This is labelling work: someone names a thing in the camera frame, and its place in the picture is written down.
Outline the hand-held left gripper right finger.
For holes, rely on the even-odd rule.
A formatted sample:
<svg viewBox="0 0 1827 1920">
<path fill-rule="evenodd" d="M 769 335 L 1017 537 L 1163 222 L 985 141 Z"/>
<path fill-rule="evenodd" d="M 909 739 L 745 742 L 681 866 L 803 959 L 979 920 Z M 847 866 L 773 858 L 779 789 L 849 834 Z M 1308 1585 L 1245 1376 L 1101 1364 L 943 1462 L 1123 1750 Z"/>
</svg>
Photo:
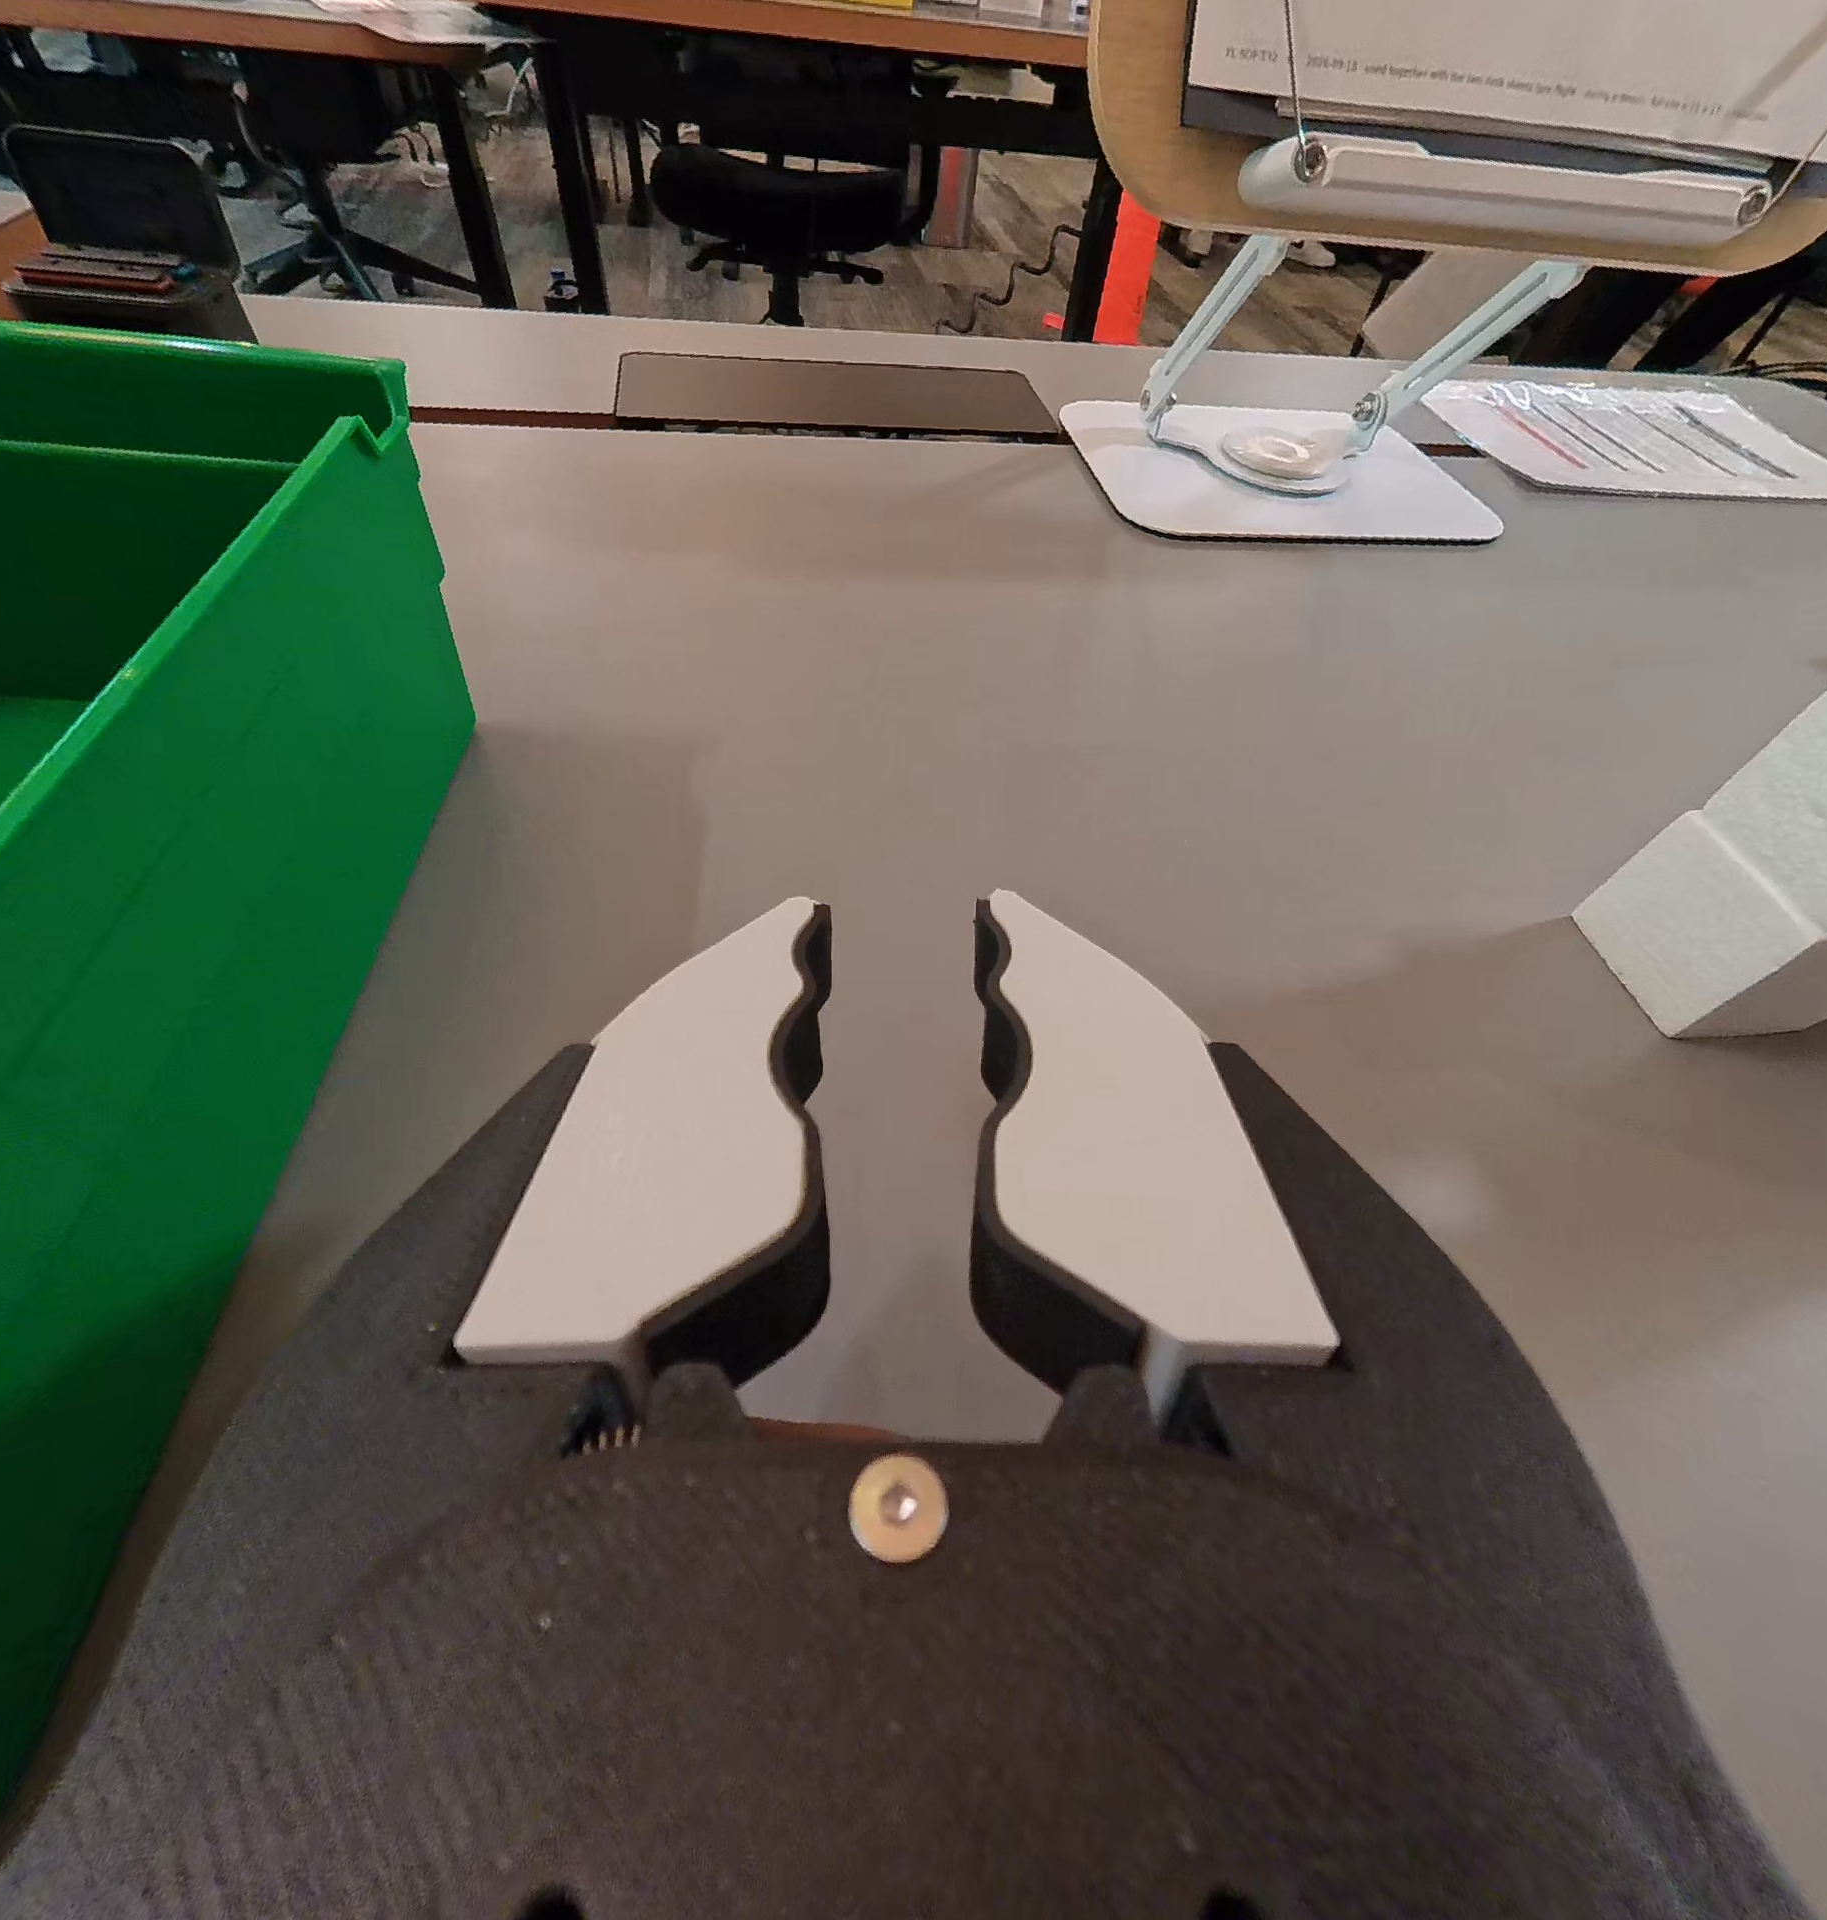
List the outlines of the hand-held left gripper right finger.
<svg viewBox="0 0 1827 1920">
<path fill-rule="evenodd" d="M 1125 1371 L 1159 1425 L 1199 1369 L 1332 1361 L 1332 1314 L 1193 1017 L 1007 887 L 973 906 L 973 990 L 989 1342 L 1061 1400 Z"/>
</svg>

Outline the green plastic bin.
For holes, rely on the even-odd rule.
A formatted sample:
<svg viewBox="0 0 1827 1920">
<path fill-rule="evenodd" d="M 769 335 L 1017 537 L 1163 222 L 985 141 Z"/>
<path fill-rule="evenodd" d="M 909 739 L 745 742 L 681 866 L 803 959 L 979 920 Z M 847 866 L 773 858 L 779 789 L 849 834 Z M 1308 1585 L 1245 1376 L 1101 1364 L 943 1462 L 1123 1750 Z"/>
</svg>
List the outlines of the green plastic bin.
<svg viewBox="0 0 1827 1920">
<path fill-rule="evenodd" d="M 403 368 L 0 321 L 0 1815 L 475 725 Z"/>
</svg>

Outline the orange cone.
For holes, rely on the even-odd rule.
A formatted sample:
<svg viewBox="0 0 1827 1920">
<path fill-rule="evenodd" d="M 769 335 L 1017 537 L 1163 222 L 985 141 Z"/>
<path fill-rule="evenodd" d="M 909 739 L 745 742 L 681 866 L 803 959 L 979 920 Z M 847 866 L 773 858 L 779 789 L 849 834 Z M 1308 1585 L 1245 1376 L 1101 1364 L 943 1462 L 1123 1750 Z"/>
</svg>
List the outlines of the orange cone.
<svg viewBox="0 0 1827 1920">
<path fill-rule="evenodd" d="M 1121 194 L 1093 319 L 1091 338 L 1095 344 L 1135 345 L 1139 342 L 1159 236 L 1159 220 L 1131 196 Z"/>
</svg>

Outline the black case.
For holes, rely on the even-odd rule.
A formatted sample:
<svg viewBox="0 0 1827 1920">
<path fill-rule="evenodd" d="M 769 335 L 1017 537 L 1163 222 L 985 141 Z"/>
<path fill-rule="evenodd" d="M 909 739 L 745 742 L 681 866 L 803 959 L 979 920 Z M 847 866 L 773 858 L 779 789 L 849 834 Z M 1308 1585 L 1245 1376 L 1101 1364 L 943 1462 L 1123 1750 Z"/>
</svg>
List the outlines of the black case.
<svg viewBox="0 0 1827 1920">
<path fill-rule="evenodd" d="M 43 233 L 3 282 L 33 323 L 253 344 L 217 192 L 169 140 L 21 122 L 7 155 Z"/>
</svg>

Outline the wooden document holder stand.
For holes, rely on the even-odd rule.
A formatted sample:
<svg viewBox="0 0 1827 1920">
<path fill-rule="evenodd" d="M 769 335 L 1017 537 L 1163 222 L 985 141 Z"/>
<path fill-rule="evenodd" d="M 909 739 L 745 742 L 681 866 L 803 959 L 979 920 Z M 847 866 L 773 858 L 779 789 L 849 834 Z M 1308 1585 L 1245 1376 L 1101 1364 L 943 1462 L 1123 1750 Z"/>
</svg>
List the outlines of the wooden document holder stand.
<svg viewBox="0 0 1827 1920">
<path fill-rule="evenodd" d="M 1344 526 L 1390 506 L 1418 467 L 1394 421 L 1598 267 L 1676 277 L 1770 270 L 1827 233 L 1827 181 L 1804 162 L 1582 149 L 1460 132 L 1306 124 L 1233 101 L 1185 119 L 1191 4 L 1093 4 L 1087 77 L 1121 189 L 1181 228 L 1241 243 L 1109 425 L 1063 410 L 1115 513 L 1149 531 L 1241 540 L 1388 540 Z M 1512 270 L 1434 342 L 1338 410 L 1183 404 L 1181 384 L 1296 238 L 1404 251 L 1488 251 Z"/>
</svg>

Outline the black office chair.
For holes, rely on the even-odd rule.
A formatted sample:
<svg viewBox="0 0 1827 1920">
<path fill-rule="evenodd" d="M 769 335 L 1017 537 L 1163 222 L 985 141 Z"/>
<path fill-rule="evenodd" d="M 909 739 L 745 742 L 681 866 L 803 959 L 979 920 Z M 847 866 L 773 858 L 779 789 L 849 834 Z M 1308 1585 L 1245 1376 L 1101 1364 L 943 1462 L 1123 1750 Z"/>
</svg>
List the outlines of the black office chair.
<svg viewBox="0 0 1827 1920">
<path fill-rule="evenodd" d="M 911 152 L 897 168 L 801 168 L 779 154 L 675 141 L 659 148 L 645 186 L 683 238 L 687 271 L 735 277 L 751 267 L 767 280 L 763 321 L 801 327 L 805 280 L 877 286 L 881 271 L 867 255 L 921 240 L 937 197 L 937 152 Z"/>
</svg>

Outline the laminated instruction sheet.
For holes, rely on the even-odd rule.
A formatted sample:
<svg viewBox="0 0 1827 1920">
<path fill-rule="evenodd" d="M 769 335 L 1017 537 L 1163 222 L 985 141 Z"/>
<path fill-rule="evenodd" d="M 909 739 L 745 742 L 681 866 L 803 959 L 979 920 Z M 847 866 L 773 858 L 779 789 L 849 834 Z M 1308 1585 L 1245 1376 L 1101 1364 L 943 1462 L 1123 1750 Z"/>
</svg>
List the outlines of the laminated instruction sheet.
<svg viewBox="0 0 1827 1920">
<path fill-rule="evenodd" d="M 1470 378 L 1422 406 L 1542 491 L 1827 503 L 1827 455 L 1710 389 Z"/>
</svg>

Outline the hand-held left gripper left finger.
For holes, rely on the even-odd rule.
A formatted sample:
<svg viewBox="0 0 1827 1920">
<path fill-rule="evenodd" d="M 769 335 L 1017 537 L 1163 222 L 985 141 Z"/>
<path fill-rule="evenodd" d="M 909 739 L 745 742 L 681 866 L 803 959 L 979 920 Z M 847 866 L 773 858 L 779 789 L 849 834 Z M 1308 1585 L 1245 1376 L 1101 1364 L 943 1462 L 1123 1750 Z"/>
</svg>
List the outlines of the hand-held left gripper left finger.
<svg viewBox="0 0 1827 1920">
<path fill-rule="evenodd" d="M 589 1044 L 453 1333 L 469 1365 L 673 1365 L 743 1385 L 829 1304 L 829 906 L 793 896 L 665 972 Z"/>
</svg>

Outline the grey desk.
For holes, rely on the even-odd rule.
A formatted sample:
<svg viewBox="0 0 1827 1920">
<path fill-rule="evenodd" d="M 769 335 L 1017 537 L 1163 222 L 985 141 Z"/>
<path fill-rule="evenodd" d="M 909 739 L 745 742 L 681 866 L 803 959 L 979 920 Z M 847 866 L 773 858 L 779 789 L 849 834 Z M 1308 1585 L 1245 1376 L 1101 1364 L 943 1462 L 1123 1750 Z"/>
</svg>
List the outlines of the grey desk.
<svg viewBox="0 0 1827 1920">
<path fill-rule="evenodd" d="M 767 1416 L 1031 1435 L 967 1299 L 973 899 L 1243 1046 L 1444 1248 L 1580 1440 L 1720 1763 L 1827 1916 L 1827 1022 L 1672 1044 L 1568 909 L 1827 687 L 1827 510 L 1544 497 L 1480 548 L 1179 543 L 1059 443 L 519 424 L 627 352 L 1143 349 L 259 300 L 399 357 L 477 728 L 239 1271 L 203 1450 L 541 1061 L 829 901 L 829 1310 Z"/>
</svg>

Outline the white paper sheets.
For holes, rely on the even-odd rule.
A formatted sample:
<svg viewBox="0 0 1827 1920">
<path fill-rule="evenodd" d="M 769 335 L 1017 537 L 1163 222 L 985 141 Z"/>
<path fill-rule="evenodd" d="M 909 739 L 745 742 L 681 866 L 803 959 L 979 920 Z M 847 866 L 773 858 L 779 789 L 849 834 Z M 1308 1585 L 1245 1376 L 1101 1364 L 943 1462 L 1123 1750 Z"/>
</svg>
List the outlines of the white paper sheets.
<svg viewBox="0 0 1827 1920">
<path fill-rule="evenodd" d="M 1827 181 L 1827 1 L 1201 1 L 1183 84 L 1189 125 L 1298 106 Z"/>
</svg>

